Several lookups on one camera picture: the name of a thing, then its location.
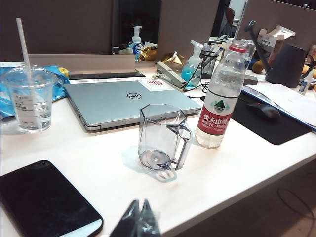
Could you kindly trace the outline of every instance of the dell logo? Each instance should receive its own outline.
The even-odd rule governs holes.
[[[137,93],[129,93],[127,94],[127,97],[133,100],[138,100],[140,98],[142,98],[142,96],[140,94]]]

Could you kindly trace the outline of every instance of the gray partition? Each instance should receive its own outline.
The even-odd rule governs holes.
[[[158,55],[177,51],[192,56],[191,40],[208,42],[219,0],[162,0]]]
[[[309,51],[316,45],[316,10],[294,6],[273,0],[249,0],[240,21],[237,39],[250,39],[248,32],[244,31],[250,20],[256,20],[254,32],[257,35],[260,29],[273,30],[276,25],[284,26],[295,31],[294,37],[284,42]]]
[[[162,0],[158,55],[190,57],[207,42],[219,0]],[[22,61],[16,17],[29,54],[111,54],[113,0],[0,1],[0,61]]]

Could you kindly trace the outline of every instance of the laptop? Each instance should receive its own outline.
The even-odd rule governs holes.
[[[169,104],[184,114],[197,114],[201,106],[162,80],[138,80],[64,85],[85,129],[139,123],[140,109],[148,104]]]

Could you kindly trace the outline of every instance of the water bottle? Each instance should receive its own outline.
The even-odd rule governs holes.
[[[219,147],[224,138],[244,81],[245,52],[246,45],[234,40],[212,75],[196,129],[204,147]]]

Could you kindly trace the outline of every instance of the sticker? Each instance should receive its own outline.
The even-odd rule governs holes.
[[[142,46],[138,43],[133,45],[133,54],[139,54],[139,52],[142,50]]]
[[[199,117],[197,126],[202,131],[212,135],[223,135],[234,111],[238,97],[219,96],[211,91]]]
[[[141,80],[139,81],[149,91],[174,90],[170,85],[162,80]]]

